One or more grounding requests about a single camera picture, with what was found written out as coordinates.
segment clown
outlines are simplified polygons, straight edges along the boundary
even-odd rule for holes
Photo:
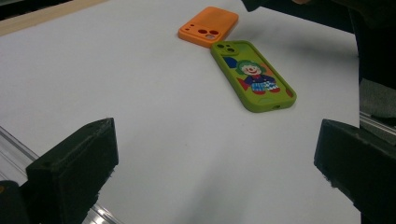
[[[265,75],[265,68],[252,61],[243,60],[237,63],[236,72],[239,75],[247,75],[245,79],[238,78],[239,83],[246,91],[249,87],[259,95],[265,94],[265,91],[279,92],[280,88],[276,85],[273,77]]]

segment wooden edge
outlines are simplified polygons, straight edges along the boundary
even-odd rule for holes
[[[45,21],[51,21],[105,1],[108,0],[73,0],[57,6],[46,7],[38,11],[3,20],[0,21],[0,36],[35,26]]]

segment table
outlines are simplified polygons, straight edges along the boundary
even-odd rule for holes
[[[239,14],[297,92],[246,111],[205,49],[177,38],[204,7]],[[359,125],[354,36],[240,1],[111,0],[0,37],[0,125],[38,155],[112,117],[120,165],[99,203],[125,223],[359,223],[313,164],[322,119]]]

